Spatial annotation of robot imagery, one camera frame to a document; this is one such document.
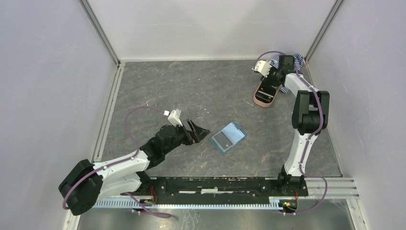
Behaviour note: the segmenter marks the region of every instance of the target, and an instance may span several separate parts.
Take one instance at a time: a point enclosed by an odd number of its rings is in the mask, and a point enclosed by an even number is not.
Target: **gray floor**
[[[299,200],[299,211],[316,201]],[[139,216],[129,209],[92,208],[78,230],[354,230],[346,200],[325,200],[317,209],[293,217],[276,210],[154,209],[170,219]]]
[[[293,141],[291,114],[295,97],[279,93],[270,108],[254,105],[259,75],[255,61],[170,61],[126,63],[102,160],[135,150],[123,120],[138,105],[164,110],[179,108],[181,119],[192,119],[211,135],[230,122],[242,125],[248,137],[221,155],[207,137],[181,146],[150,169],[150,176],[276,176],[289,156]],[[139,110],[129,128],[140,145],[154,136],[167,119],[152,110]],[[306,172],[340,176],[330,136],[325,130],[313,145]]]

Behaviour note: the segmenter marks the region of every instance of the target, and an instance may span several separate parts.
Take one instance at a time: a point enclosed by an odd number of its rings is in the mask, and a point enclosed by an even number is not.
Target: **blue and white striped fabric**
[[[271,59],[268,59],[267,62],[275,67],[278,68],[279,67],[279,57],[281,56],[281,54],[277,54],[275,56],[273,56]],[[294,56],[294,64],[296,65],[296,67],[300,70],[303,66],[303,64],[305,63],[305,58],[303,57],[303,55],[301,54],[292,54],[292,56]],[[285,86],[282,85],[282,87],[279,89],[282,93],[287,93],[289,92],[289,89],[286,88]]]

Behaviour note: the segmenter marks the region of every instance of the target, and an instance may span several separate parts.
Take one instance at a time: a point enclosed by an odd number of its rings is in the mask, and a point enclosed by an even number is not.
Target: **white panel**
[[[404,0],[345,1],[310,62],[373,230],[406,225],[405,9]]]
[[[120,59],[306,54],[334,0],[90,0]]]
[[[0,31],[0,229],[61,229],[115,65],[77,0],[1,1]]]

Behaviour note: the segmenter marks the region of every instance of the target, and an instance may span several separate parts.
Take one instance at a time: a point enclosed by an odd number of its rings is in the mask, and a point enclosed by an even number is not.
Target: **gray tabletop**
[[[180,146],[165,161],[147,171],[150,176],[276,176],[286,162],[293,141],[291,115],[295,97],[278,93],[270,108],[253,103],[260,83],[253,60],[161,61],[126,63],[102,160],[135,150],[124,130],[131,108],[149,105],[162,110],[182,110],[181,120],[211,130],[201,143]],[[302,70],[308,78],[307,71]],[[226,155],[209,137],[230,122],[242,125],[247,138]],[[133,136],[143,145],[162,125],[160,113],[142,109],[129,117]],[[314,175],[340,176],[328,132],[314,143],[306,165]]]

